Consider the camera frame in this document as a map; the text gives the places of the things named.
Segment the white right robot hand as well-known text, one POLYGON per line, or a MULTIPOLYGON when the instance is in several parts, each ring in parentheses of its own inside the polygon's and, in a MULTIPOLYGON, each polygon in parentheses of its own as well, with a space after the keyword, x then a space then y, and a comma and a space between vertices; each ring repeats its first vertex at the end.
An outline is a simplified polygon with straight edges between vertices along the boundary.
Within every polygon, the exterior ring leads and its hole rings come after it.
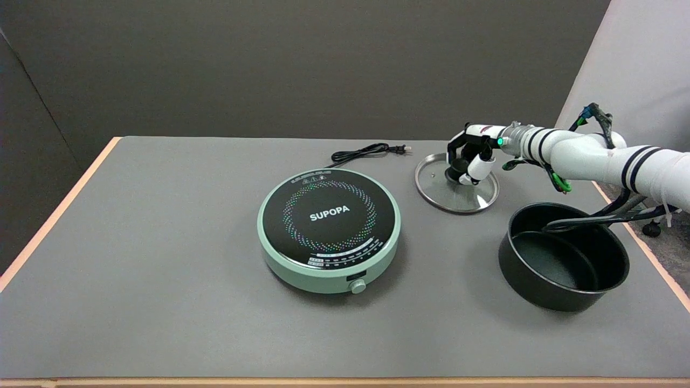
POLYGON ((502 147, 505 126, 467 123, 446 148, 445 170, 449 182, 476 186, 490 175, 495 157, 493 150, 502 147))

